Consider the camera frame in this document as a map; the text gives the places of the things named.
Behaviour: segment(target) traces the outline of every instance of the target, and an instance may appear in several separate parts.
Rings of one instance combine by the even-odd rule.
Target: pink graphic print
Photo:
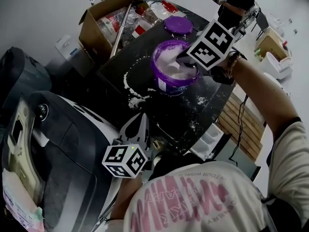
[[[132,232],[151,232],[151,220],[157,231],[167,228],[169,219],[173,223],[182,219],[201,221],[198,206],[202,207],[205,215],[209,215],[212,208],[222,211],[223,203],[229,194],[222,184],[216,185],[212,181],[208,183],[200,180],[199,184],[202,188],[199,191],[191,178],[180,177],[182,184],[180,189],[175,178],[178,177],[165,176],[151,183],[151,188],[146,188],[143,202],[138,199],[137,211],[131,214]],[[181,190],[188,197],[189,204],[184,200]],[[219,197],[222,203],[217,203],[214,197]],[[189,212],[188,205],[192,208],[192,214]]]

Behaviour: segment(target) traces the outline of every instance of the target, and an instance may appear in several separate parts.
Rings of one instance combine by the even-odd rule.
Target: white t-shirt
[[[309,146],[301,122],[275,142],[268,194],[309,219]],[[267,226],[261,195],[237,167],[208,162],[174,170],[149,181],[133,196],[124,220],[106,223],[108,232],[259,232]]]

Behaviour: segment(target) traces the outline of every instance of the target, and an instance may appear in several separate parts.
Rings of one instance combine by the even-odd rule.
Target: purple lid
[[[172,33],[187,34],[193,30],[193,24],[186,18],[171,16],[164,22],[165,27]]]

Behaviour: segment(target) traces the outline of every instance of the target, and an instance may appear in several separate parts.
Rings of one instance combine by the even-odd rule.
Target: black shirt
[[[227,3],[237,7],[244,9],[245,11],[249,10],[254,5],[254,0],[226,0]],[[241,16],[232,12],[228,8],[221,5],[219,11],[219,22],[220,20],[224,20],[225,22],[228,21],[228,24],[231,27],[235,27],[239,24],[241,20]]]

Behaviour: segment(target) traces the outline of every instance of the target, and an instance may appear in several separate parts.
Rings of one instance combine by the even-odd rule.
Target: black table
[[[97,72],[97,76],[112,90],[113,102],[119,104],[119,121],[127,121],[134,114],[145,112],[151,122],[150,135],[160,139],[169,149],[187,151],[209,128],[221,113],[233,86],[216,83],[211,77],[199,77],[180,96],[168,97],[155,87],[154,75],[150,68],[151,55],[158,44],[171,39],[192,43],[196,33],[203,30],[208,21],[185,11],[193,23],[194,30],[186,37],[174,35],[165,30],[164,24],[156,25],[122,49]],[[138,109],[129,107],[129,101],[136,97],[125,89],[124,76],[130,88],[142,97],[150,96],[139,103]]]

